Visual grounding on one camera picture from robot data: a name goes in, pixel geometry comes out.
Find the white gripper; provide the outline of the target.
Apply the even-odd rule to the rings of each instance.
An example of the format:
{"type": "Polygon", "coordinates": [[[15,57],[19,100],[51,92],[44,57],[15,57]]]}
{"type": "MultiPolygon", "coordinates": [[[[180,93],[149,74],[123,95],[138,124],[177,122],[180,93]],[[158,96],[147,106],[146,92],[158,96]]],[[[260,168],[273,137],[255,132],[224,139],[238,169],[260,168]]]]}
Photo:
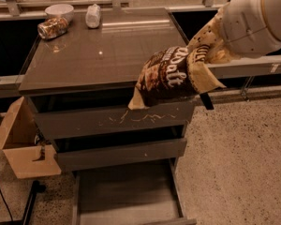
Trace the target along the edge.
{"type": "Polygon", "coordinates": [[[189,52],[201,47],[210,49],[209,64],[280,50],[281,0],[230,0],[187,44],[189,52]]]}

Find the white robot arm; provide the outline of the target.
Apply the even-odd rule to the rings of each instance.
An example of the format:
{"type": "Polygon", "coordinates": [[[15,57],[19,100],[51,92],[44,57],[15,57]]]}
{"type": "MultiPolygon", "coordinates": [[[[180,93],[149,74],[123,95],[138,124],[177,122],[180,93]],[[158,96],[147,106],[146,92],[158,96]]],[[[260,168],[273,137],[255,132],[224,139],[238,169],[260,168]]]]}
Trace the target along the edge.
{"type": "Polygon", "coordinates": [[[259,58],[281,49],[281,0],[230,0],[191,38],[191,52],[209,47],[215,62],[259,58]]]}

